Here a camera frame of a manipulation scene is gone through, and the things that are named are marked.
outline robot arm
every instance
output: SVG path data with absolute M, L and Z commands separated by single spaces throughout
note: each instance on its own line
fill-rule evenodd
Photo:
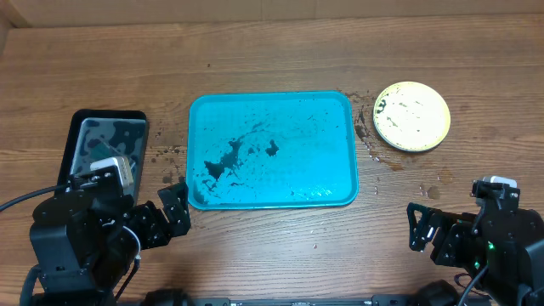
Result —
M 544 222 L 538 212 L 518 208 L 519 195 L 515 181 L 491 177 L 473 182 L 478 215 L 410 203 L 410 249 L 422 252 L 432 241 L 435 264 L 464 268 L 473 285 L 500 305 L 543 305 Z M 422 214 L 419 221 L 415 212 Z
M 163 214 L 153 202 L 135 206 L 124 194 L 133 182 L 126 158 L 96 163 L 34 210 L 30 238 L 38 266 L 27 279 L 38 278 L 44 294 L 32 296 L 33 286 L 24 286 L 22 305 L 116 305 L 122 289 L 115 297 L 113 289 L 133 261 L 136 272 L 139 252 L 187 234 L 184 184 L 158 191 Z

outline white cable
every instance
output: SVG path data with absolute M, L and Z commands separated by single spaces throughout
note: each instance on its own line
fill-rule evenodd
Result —
M 113 225 L 116 223 L 116 220 L 111 220 L 111 222 L 107 223 L 107 224 L 102 224 L 102 226 L 106 226 L 106 225 Z M 138 242 L 138 253 L 136 254 L 136 256 L 134 257 L 134 259 L 141 259 L 141 257 L 139 256 L 139 253 L 140 251 L 142 251 L 142 245 L 139 243 L 139 239 L 138 237 L 136 236 L 136 234 L 131 230 L 129 229 L 128 227 L 126 226 L 122 226 L 124 230 L 126 230 L 127 232 L 129 232 L 133 237 L 134 239 L 136 240 L 136 242 Z
M 127 230 L 130 234 L 132 234 L 133 237 L 134 237 L 134 239 L 136 240 L 136 242 L 138 242 L 138 254 L 136 254 L 136 257 L 135 257 L 135 258 L 136 258 L 136 259 L 141 259 L 141 257 L 139 256 L 139 252 L 142 250 L 142 245 L 139 244 L 139 239 L 138 239 L 138 237 L 137 237 L 136 234 L 135 234 L 131 229 L 129 229 L 128 227 L 126 227 L 126 226 L 123 225 L 123 228 L 124 228 L 125 230 Z

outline turquoise plastic tray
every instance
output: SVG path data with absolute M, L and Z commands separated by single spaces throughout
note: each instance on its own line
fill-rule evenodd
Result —
M 339 92 L 202 96 L 187 141 L 198 209 L 334 207 L 359 191 L 351 105 Z

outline wood grain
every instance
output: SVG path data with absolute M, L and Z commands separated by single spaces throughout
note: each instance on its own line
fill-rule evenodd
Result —
M 544 212 L 543 24 L 544 15 L 500 15 L 15 29 L 0 59 L 0 199 L 54 184 L 81 108 L 147 114 L 139 199 L 158 202 L 163 181 L 185 172 L 188 110 L 200 95 L 340 90 L 368 132 L 356 140 L 351 205 L 191 209 L 189 234 L 144 252 L 123 296 L 182 287 L 195 297 L 345 298 L 451 281 L 459 269 L 410 251 L 406 205 L 476 213 L 472 180 L 497 174 L 518 180 L 524 208 Z M 376 136 L 373 101 L 399 81 L 448 103 L 450 133 L 435 150 L 406 154 Z M 0 303 L 18 302 L 36 263 L 28 230 L 43 199 L 0 213 Z

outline round lid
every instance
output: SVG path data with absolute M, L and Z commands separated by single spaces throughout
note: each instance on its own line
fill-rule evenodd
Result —
M 374 104 L 374 126 L 393 147 L 420 152 L 437 146 L 450 130 L 450 110 L 434 89 L 418 82 L 385 88 Z

